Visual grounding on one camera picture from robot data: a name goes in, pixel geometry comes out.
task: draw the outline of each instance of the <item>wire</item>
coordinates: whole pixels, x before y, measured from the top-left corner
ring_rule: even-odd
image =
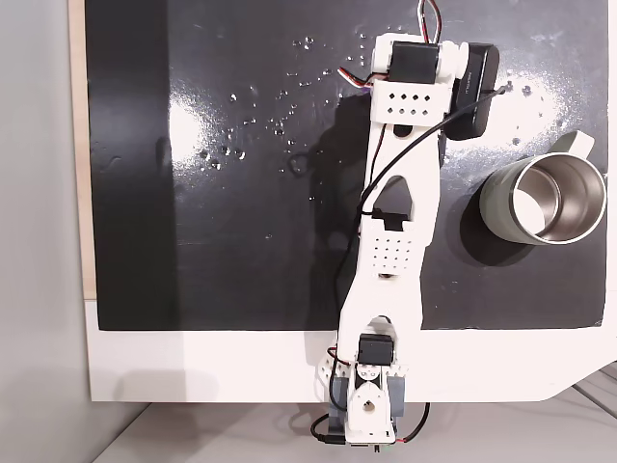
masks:
[[[368,77],[366,77],[365,79],[360,79],[357,75],[352,74],[346,68],[338,68],[338,74],[340,74],[340,76],[343,79],[345,79],[347,82],[349,82],[351,85],[353,85],[357,89],[372,87],[373,86],[372,80],[377,79],[377,78],[385,79],[388,77],[387,74],[383,74],[381,72],[371,72],[370,74],[368,74]]]
[[[330,402],[333,404],[336,410],[339,412],[346,412],[347,407],[343,407],[339,405],[335,399],[335,376],[336,376],[336,364],[338,363],[338,357],[335,355],[335,360],[332,362],[332,372],[330,373],[330,384],[328,385],[329,393],[330,393]]]
[[[336,356],[335,352],[336,352],[336,347],[328,347],[328,353],[330,354],[330,356],[333,359],[336,359],[338,362],[341,362],[345,366],[349,367],[349,365],[350,365],[349,362],[344,362],[344,361],[338,359],[338,357]]]
[[[373,161],[370,163],[370,176],[369,183],[373,181],[373,173],[375,171],[375,161],[377,160],[377,154],[379,154],[379,150],[382,147],[382,143],[384,142],[384,135],[386,134],[386,125],[382,127],[382,133],[379,136],[379,142],[377,142],[377,149],[375,150],[375,154],[373,155]]]
[[[402,442],[403,444],[407,444],[408,442],[413,441],[413,439],[420,433],[420,431],[426,424],[426,421],[428,420],[428,414],[430,413],[430,411],[431,411],[431,402],[426,402],[426,404],[424,405],[424,413],[422,414],[422,418],[420,419],[420,422],[417,424],[416,429],[414,429],[409,436],[404,437],[403,439],[396,439],[396,442]]]
[[[426,14],[424,13],[424,4],[428,1],[429,6],[435,14],[435,36],[431,42],[428,37],[428,28],[426,26]],[[417,24],[420,32],[426,43],[439,43],[442,36],[442,13],[435,0],[418,0],[417,2]]]
[[[484,103],[485,101],[488,101],[488,100],[496,97],[497,95],[503,95],[505,93],[505,91],[506,91],[506,87],[505,86],[501,86],[497,90],[492,91],[489,94],[486,94],[486,95],[482,96],[477,101],[475,101],[473,103],[470,103],[470,104],[468,104],[466,106],[463,106],[461,109],[458,109],[454,113],[452,113],[449,116],[443,118],[443,120],[440,123],[437,123],[436,125],[433,125],[427,131],[425,131],[419,137],[417,137],[415,140],[413,140],[405,149],[403,149],[401,152],[399,152],[394,157],[394,159],[392,159],[390,161],[390,163],[384,168],[384,170],[382,172],[380,172],[379,175],[376,176],[375,179],[372,182],[370,182],[369,185],[364,189],[364,191],[362,192],[361,198],[360,198],[360,203],[358,204],[358,211],[357,211],[356,217],[357,218],[361,217],[361,215],[362,215],[362,207],[364,206],[364,203],[366,203],[366,200],[368,199],[370,194],[377,187],[377,184],[381,181],[381,179],[384,178],[384,176],[388,173],[388,171],[392,167],[394,167],[394,165],[396,165],[396,163],[398,161],[400,161],[403,158],[403,156],[405,156],[405,154],[407,154],[409,151],[414,149],[416,146],[418,146],[420,143],[422,143],[428,137],[433,135],[435,132],[440,131],[442,128],[444,128],[446,125],[448,125],[452,121],[454,121],[454,120],[460,118],[461,116],[463,116],[464,114],[466,114],[471,109],[475,108],[476,106],[479,106],[480,104]]]
[[[319,417],[317,420],[315,420],[313,422],[313,424],[310,426],[310,434],[312,434],[312,437],[314,437],[315,439],[317,439],[318,441],[324,442],[324,440],[326,439],[326,435],[325,434],[320,434],[317,432],[317,426],[321,423],[324,422],[325,420],[328,419],[328,414]]]
[[[583,395],[587,400],[590,400],[591,402],[595,403],[598,407],[602,408],[608,415],[610,415],[615,420],[617,420],[617,412],[611,410],[606,405],[601,403],[597,398],[595,398],[593,395],[589,394],[587,391],[582,389],[578,384],[573,384],[572,389],[577,391],[579,394]]]
[[[384,168],[384,170],[382,172],[379,173],[379,175],[372,180],[368,186],[364,189],[364,191],[362,192],[362,196],[360,199],[360,203],[358,204],[358,207],[356,209],[356,216],[354,217],[354,222],[352,224],[352,228],[349,232],[348,235],[348,239],[347,239],[347,247],[345,249],[345,252],[343,253],[343,257],[340,260],[340,263],[338,264],[338,267],[336,268],[335,271],[335,275],[334,275],[334,295],[335,295],[335,307],[336,307],[336,313],[340,313],[340,300],[338,298],[338,286],[337,286],[337,282],[338,282],[338,278],[340,277],[340,274],[345,266],[345,262],[347,261],[347,259],[349,258],[349,255],[351,254],[351,250],[353,248],[353,244],[354,244],[354,237],[356,236],[356,234],[358,233],[358,228],[360,227],[360,222],[361,222],[361,218],[362,218],[362,207],[364,206],[364,203],[366,203],[366,200],[368,199],[368,196],[372,193],[372,191],[375,189],[375,187],[377,186],[377,184],[379,183],[379,181],[386,175],[386,173],[398,162],[401,160],[401,158],[407,154],[410,150],[412,150],[413,148],[415,148],[417,145],[419,145],[421,142],[423,142],[424,140],[426,140],[428,137],[430,137],[431,135],[433,135],[435,132],[441,130],[444,126],[446,126],[447,124],[451,123],[452,121],[460,118],[461,116],[463,116],[464,114],[466,114],[469,110],[475,108],[476,106],[484,103],[485,101],[490,100],[491,98],[494,98],[497,95],[502,95],[504,94],[506,91],[505,86],[501,86],[499,87],[497,90],[495,90],[494,92],[491,92],[487,95],[482,96],[481,98],[479,98],[477,101],[475,101],[474,103],[470,103],[467,106],[463,106],[461,109],[455,111],[454,113],[450,114],[449,116],[447,116],[446,118],[444,118],[440,123],[438,123],[437,125],[434,125],[433,127],[429,128],[426,132],[424,132],[422,135],[420,135],[419,137],[417,137],[415,140],[413,140],[404,150],[402,150],[401,152],[399,152],[396,157],[394,157],[394,159],[392,159],[390,161],[390,163]]]

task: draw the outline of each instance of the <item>metal mug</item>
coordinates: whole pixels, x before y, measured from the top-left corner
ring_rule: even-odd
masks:
[[[586,158],[595,140],[576,131],[547,154],[502,167],[486,181],[480,212],[502,239],[524,244],[569,244],[595,229],[606,208],[602,174]]]

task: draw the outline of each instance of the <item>white table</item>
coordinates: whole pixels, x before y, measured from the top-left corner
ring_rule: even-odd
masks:
[[[609,31],[613,34],[609,67],[614,76],[617,8],[609,2],[609,9]],[[610,82],[612,108],[617,95],[614,77]],[[609,130],[610,150],[617,147],[616,137],[615,131]],[[614,188],[609,189],[606,303],[601,327],[419,331],[417,347],[423,355],[410,365],[406,400],[543,400],[616,360],[617,262],[615,241],[610,239],[617,230],[616,208]],[[333,332],[102,332],[97,327],[94,300],[86,302],[86,320],[95,401],[325,399],[316,366]]]

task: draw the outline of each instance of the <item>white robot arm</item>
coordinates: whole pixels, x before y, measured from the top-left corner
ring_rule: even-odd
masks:
[[[444,116],[458,109],[470,117],[466,137],[478,136],[473,130],[484,130],[479,125],[485,125],[480,120],[488,115],[488,106],[483,115],[477,108],[496,95],[495,63],[495,76],[486,75],[486,50],[492,46],[477,46],[484,61],[472,64],[469,57],[476,56],[467,43],[437,45],[405,34],[376,40],[371,75],[384,78],[372,83],[357,269],[341,309],[335,354],[330,352],[333,358],[326,358],[322,367],[330,384],[329,435],[335,436],[330,443],[380,446],[396,441],[405,366],[415,354],[422,323],[420,271],[440,200],[438,132]],[[491,96],[482,96],[487,85]],[[400,177],[409,188],[411,209],[394,213],[375,207],[389,182]]]

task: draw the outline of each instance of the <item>red wire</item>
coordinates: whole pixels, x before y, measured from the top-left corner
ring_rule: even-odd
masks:
[[[337,359],[340,364],[344,364],[346,367],[349,367],[349,362],[338,359],[338,357],[333,354],[332,351],[336,352],[336,347],[328,347],[328,353],[333,359]]]

